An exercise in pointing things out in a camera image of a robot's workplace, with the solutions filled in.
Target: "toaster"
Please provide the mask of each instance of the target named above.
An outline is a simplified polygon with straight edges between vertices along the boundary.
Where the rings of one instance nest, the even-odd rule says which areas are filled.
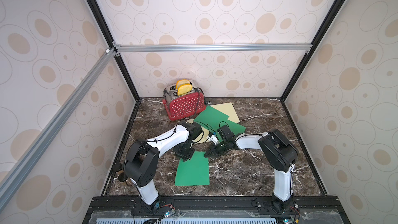
[[[167,86],[163,90],[163,105],[171,121],[192,116],[206,109],[205,96],[202,89],[197,88],[195,82],[190,81],[192,89],[178,95],[176,84]]]

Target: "wallpaper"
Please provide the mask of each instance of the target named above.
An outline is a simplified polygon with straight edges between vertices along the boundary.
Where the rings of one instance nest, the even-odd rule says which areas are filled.
[[[162,97],[179,79],[196,82],[205,97],[279,97],[304,50],[122,53],[141,97]]]
[[[0,224],[79,224],[99,196],[135,104],[112,60],[0,214]]]
[[[118,44],[311,42],[334,0],[97,0]]]
[[[0,181],[105,45],[84,0],[0,0]]]
[[[287,99],[353,224],[398,219],[398,0],[348,0]]]

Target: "ventilation grille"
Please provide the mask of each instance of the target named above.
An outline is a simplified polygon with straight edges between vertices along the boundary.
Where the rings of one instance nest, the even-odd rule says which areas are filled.
[[[147,219],[135,219],[135,224],[143,224]],[[97,224],[134,224],[132,218],[97,219]],[[161,224],[276,224],[275,218],[180,218],[163,219]]]

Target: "beige paper sheet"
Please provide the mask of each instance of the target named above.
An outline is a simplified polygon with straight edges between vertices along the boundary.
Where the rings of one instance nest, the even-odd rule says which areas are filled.
[[[239,123],[240,120],[238,118],[238,115],[235,112],[234,106],[232,105],[231,102],[228,103],[223,103],[223,104],[217,104],[217,105],[211,105],[210,107],[214,107],[215,109],[217,109],[218,111],[225,113],[226,115],[229,116],[228,120],[235,122],[235,123]],[[187,120],[188,123],[193,123],[193,119]],[[202,130],[204,132],[203,137],[202,134],[199,135],[199,137],[197,137],[194,142],[197,142],[199,139],[200,141],[197,142],[197,144],[199,143],[203,143],[203,142],[210,142],[207,137],[209,135],[209,130],[207,130],[206,128],[202,127]]]
[[[235,112],[234,106],[232,105],[231,102],[228,103],[223,103],[223,104],[217,104],[217,105],[210,105],[210,107],[214,107],[215,109],[219,110],[222,113],[225,113],[226,115],[229,116],[228,120],[239,123],[240,120],[238,118],[238,115]]]

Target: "metal rail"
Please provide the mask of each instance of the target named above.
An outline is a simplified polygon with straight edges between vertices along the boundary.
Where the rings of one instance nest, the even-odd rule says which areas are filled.
[[[39,137],[35,140],[30,150],[28,150],[21,161],[14,167],[13,171],[0,187],[0,213],[6,207],[7,203],[17,192],[23,181],[35,167],[37,161],[51,144],[52,140],[64,126],[72,112],[81,102],[82,98],[87,94],[91,86],[97,80],[100,73],[106,67],[108,62],[116,54],[114,48],[108,53],[104,53],[101,59],[97,61],[95,66],[90,70],[80,85],[75,89],[65,104],[47,124]]]
[[[117,52],[310,50],[311,43],[115,45]]]

